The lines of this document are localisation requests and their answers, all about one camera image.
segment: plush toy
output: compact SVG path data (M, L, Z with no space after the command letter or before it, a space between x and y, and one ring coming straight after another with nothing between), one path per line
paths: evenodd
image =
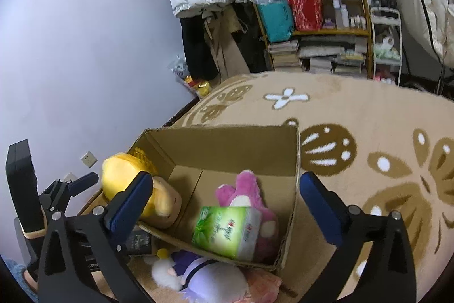
M151 276L162 288L180 291L189 303L233 303L249 293L246 278L231 264L181 250L160 257L151 268Z
M153 194L145 205L140 219L156 228L170 227L181 209L181 196L161 177L154 176L157 170L147 158L137 158L118 153L103 162L101 182L108 200L123 191L140 171L153 176Z
M279 247L278 217L264 206L257 178L252 171L244 170L239 173L235 185L236 188L225 184L217 188L216 198L219 205L221 207L254 207L262 212L262 224L257 238L254 261L272 263Z

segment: white metal rack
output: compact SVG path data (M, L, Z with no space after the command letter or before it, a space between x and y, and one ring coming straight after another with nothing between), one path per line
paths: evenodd
M386 17L382 16L380 12L388 12L396 15L396 17ZM400 18L400 12L397 9L389 9L387 7L371 7L371 24L372 24L372 42L375 46L375 24L378 25L389 25L397 26L399 29L399 55L400 60L392 59L382 59L375 58L374 54L374 78L377 71L377 64L388 65L388 66L398 66L399 67L399 77L397 79L397 86L400 84L400 74L402 72L402 20Z

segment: green item in cart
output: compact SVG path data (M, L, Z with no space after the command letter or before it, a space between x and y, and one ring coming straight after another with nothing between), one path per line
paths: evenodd
M252 261L262 221L252 207L203 207L192 235L198 248L237 261Z

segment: red bag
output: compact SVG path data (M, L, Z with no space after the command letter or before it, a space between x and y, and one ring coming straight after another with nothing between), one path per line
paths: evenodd
M320 30L323 24L322 0L287 0L298 31Z

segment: teal bag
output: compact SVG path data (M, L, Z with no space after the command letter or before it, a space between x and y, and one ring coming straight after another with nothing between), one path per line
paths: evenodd
M263 25L270 43L287 41L295 29L293 14L287 0L264 4L257 4Z

